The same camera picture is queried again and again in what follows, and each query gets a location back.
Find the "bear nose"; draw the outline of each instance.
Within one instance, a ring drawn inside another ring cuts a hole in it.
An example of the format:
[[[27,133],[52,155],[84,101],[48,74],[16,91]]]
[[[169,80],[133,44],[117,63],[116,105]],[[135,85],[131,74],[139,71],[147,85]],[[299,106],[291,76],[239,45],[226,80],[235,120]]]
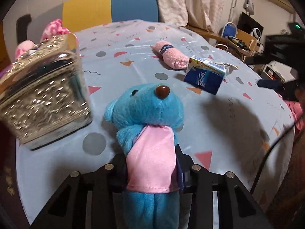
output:
[[[170,93],[170,88],[165,85],[159,85],[158,87],[156,87],[155,90],[156,97],[158,97],[161,100],[167,98],[169,93]]]

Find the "table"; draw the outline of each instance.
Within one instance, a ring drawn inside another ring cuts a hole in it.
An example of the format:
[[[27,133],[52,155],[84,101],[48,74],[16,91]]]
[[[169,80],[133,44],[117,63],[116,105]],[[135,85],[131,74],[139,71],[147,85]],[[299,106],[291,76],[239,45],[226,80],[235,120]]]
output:
[[[242,48],[240,48],[239,46],[237,46],[236,44],[234,44],[231,40],[229,40],[228,38],[223,38],[220,35],[216,34],[216,33],[212,33],[212,32],[208,32],[205,30],[202,30],[200,28],[196,28],[196,27],[192,27],[187,25],[186,26],[187,29],[190,29],[196,33],[198,33],[199,35],[201,35],[204,38],[209,38],[209,39],[215,39],[217,41],[220,41],[220,43],[225,43],[228,45],[228,47],[240,52],[241,54],[243,54],[245,57],[250,57],[251,53],[249,51],[246,51]]]
[[[116,129],[104,120],[105,107],[127,88],[162,82],[185,108],[179,145],[195,163],[211,172],[233,171],[250,189],[257,168],[284,127],[293,123],[285,102],[273,91],[257,87],[260,77],[236,57],[216,49],[188,29],[140,20],[100,25],[76,33],[93,121],[87,127],[31,151],[17,142],[17,182],[30,223],[70,172],[96,171],[120,152]],[[185,71],[172,70],[152,50],[167,40],[187,56],[234,64],[217,95],[183,82]],[[293,133],[271,153],[255,199],[266,209],[287,171]]]

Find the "silver ornate box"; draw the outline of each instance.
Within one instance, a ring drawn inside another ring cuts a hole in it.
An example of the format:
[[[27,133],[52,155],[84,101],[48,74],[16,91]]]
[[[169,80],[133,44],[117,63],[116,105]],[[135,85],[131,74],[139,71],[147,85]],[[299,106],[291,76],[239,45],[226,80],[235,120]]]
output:
[[[92,121],[77,38],[69,33],[26,52],[0,79],[0,118],[30,149]]]

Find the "bear eye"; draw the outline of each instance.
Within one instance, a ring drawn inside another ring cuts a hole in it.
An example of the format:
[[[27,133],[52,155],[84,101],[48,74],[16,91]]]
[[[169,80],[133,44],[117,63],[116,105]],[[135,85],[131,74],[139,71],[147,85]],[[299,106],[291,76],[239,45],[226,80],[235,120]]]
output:
[[[138,90],[137,89],[135,89],[133,92],[132,92],[132,96],[134,96],[135,95],[135,93],[137,93],[138,92]]]

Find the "pink shirt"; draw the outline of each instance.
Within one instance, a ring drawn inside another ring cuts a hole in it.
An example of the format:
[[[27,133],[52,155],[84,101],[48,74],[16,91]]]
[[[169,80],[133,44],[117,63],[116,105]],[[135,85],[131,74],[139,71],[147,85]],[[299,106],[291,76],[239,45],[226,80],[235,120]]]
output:
[[[126,157],[127,189],[140,193],[169,193],[179,189],[173,130],[145,126]]]

